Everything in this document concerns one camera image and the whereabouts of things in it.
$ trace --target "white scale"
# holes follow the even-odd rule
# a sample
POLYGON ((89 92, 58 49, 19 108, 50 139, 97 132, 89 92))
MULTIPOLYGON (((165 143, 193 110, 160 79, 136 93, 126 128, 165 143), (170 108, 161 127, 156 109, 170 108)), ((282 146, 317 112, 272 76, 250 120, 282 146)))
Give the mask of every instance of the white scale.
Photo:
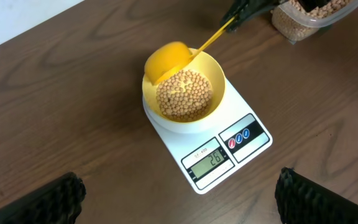
POLYGON ((143 99, 150 122, 193 189, 205 194, 272 145, 273 139, 255 112, 226 80, 226 93, 205 131, 182 134, 159 125, 143 99))

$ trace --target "yellow scoop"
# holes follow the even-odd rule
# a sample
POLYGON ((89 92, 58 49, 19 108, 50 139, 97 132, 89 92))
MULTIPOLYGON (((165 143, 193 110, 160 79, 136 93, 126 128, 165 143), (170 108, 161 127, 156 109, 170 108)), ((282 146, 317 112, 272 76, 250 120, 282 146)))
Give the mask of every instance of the yellow scoop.
POLYGON ((224 29, 234 20, 234 18, 235 17, 231 18, 227 23, 225 23, 193 54, 182 42, 171 42, 159 48, 149 57, 149 59, 147 59, 144 67, 145 75, 149 78, 153 85, 169 79, 176 72, 188 65, 200 52, 222 35, 224 33, 224 29))

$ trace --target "blue button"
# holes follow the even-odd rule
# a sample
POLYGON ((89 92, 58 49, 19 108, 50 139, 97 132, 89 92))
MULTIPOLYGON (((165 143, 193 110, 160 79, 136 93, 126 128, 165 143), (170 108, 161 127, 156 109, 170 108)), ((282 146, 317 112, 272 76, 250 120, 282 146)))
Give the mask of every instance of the blue button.
POLYGON ((239 134, 236 134, 236 143, 240 144, 242 142, 242 135, 239 133, 239 134))
POLYGON ((249 137, 249 130, 248 128, 245 128, 243 131, 242 131, 242 136, 247 139, 249 137))

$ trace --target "clear plastic container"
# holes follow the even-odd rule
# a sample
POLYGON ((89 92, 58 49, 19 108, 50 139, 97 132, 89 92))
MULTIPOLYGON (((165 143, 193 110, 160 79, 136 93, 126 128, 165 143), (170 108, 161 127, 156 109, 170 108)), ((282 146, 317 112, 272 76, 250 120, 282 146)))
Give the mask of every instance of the clear plastic container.
POLYGON ((352 0, 334 14, 319 19, 302 13, 286 2, 274 9, 272 23, 286 38, 299 41, 314 34, 319 28, 329 26, 342 19, 357 7, 358 0, 352 0))

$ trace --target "scoop handle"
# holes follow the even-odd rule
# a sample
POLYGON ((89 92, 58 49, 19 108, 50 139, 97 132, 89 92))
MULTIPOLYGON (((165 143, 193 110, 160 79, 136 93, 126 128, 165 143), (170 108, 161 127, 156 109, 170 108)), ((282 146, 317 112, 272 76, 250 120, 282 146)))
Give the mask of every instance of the scoop handle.
POLYGON ((236 16, 233 16, 231 19, 229 19, 214 35, 212 35, 211 38, 209 38, 192 56, 191 59, 193 60, 197 55, 205 50, 210 44, 212 44, 218 37, 220 37, 223 33, 225 28, 236 18, 236 16))

